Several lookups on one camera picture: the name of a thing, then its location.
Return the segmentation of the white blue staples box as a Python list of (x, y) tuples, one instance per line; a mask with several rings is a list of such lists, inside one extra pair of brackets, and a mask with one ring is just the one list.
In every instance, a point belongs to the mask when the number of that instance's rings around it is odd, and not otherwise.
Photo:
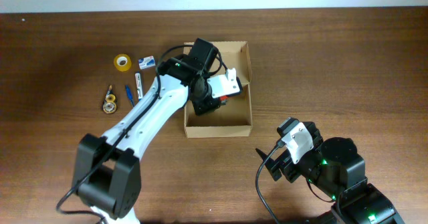
[(155, 58), (152, 55), (145, 57), (145, 58), (139, 58), (138, 59), (138, 66), (141, 70), (152, 68), (152, 67), (156, 66)]

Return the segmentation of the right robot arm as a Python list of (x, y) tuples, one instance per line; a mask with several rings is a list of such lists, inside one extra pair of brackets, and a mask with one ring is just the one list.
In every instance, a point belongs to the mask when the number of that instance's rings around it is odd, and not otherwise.
[(314, 122), (289, 117), (278, 128), (279, 139), (269, 153), (258, 150), (261, 169), (272, 179), (293, 183), (304, 177), (309, 189), (318, 188), (329, 211), (305, 223), (399, 224), (392, 202), (365, 175), (365, 161), (352, 139), (324, 140)]

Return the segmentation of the brown cardboard box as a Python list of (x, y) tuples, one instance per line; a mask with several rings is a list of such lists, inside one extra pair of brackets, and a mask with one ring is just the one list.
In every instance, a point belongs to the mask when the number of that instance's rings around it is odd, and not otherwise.
[(246, 41), (214, 41), (225, 65), (236, 69), (242, 93), (226, 99), (220, 108), (196, 115), (191, 102), (185, 106), (184, 127), (188, 138), (217, 138), (249, 136), (253, 127), (251, 112), (252, 79), (249, 46)]

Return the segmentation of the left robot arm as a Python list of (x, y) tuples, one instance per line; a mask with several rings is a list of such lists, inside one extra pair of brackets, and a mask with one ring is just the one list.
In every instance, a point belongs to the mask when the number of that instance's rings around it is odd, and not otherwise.
[(241, 82), (211, 42), (196, 39), (189, 53), (160, 57), (156, 76), (142, 100), (100, 136), (86, 134), (76, 153), (72, 187), (99, 223), (138, 223), (133, 206), (140, 194), (140, 161), (166, 121), (191, 102), (195, 114), (210, 113), (239, 95)]

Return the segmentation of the orange red stapler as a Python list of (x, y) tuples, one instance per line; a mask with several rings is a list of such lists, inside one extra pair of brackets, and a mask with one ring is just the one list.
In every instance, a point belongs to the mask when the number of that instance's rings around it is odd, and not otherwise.
[(220, 99), (220, 105), (226, 105), (228, 96), (221, 96), (219, 99)]

